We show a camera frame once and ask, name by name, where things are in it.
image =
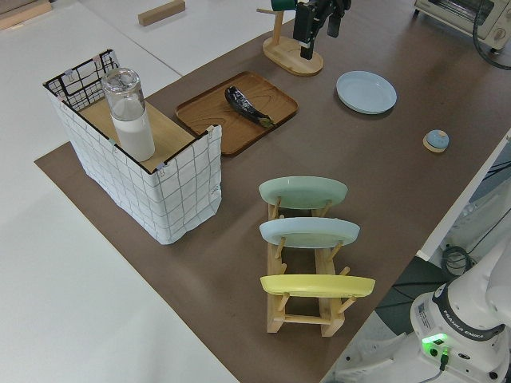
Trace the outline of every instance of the green light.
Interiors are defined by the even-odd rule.
[[[447,339],[447,335],[436,334],[436,335],[432,335],[430,337],[422,339],[422,344],[425,345],[427,343],[435,343],[437,345],[441,345],[446,339]]]

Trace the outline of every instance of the wooden board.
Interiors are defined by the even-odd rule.
[[[195,137],[186,132],[147,101],[145,102],[145,107],[149,115],[149,123],[153,131],[156,150],[151,158],[140,162],[140,165],[148,172],[152,172],[156,169],[157,165],[168,160],[182,148],[194,141]],[[110,116],[109,105],[105,98],[82,109],[80,114],[107,137],[119,143],[117,132],[115,131],[112,117]]]
[[[20,6],[0,15],[0,30],[10,28],[49,11],[51,11],[51,4],[48,0],[37,0],[25,6]]]
[[[163,20],[164,18],[168,18],[173,16],[174,14],[178,14],[179,12],[183,12],[186,5],[184,0],[173,0],[164,4],[163,6],[158,6],[152,10],[148,10],[143,14],[138,15],[138,23],[141,26],[149,26],[155,22]]]
[[[209,125],[222,125],[222,154],[235,156],[275,128],[263,128],[237,113],[225,100],[224,91],[234,85],[275,128],[293,117],[298,104],[286,93],[253,72],[242,72],[193,97],[176,108],[176,116],[193,132],[202,134]]]

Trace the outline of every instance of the green plate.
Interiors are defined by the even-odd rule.
[[[339,242],[343,242],[343,246],[353,243],[360,227],[341,219],[297,217],[267,221],[259,226],[259,230],[264,240],[274,245],[285,237],[285,247],[327,249]]]
[[[259,186],[264,201],[287,209],[321,209],[341,203],[348,193],[342,182],[323,177],[292,176],[268,180]]]

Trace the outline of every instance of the white liquid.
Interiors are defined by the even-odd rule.
[[[148,160],[154,154],[154,140],[147,110],[132,121],[122,121],[112,116],[113,125],[121,147],[135,160]]]

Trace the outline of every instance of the toaster oven door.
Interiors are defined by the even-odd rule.
[[[510,0],[483,0],[477,35],[485,39]],[[415,7],[471,34],[481,0],[417,0]]]

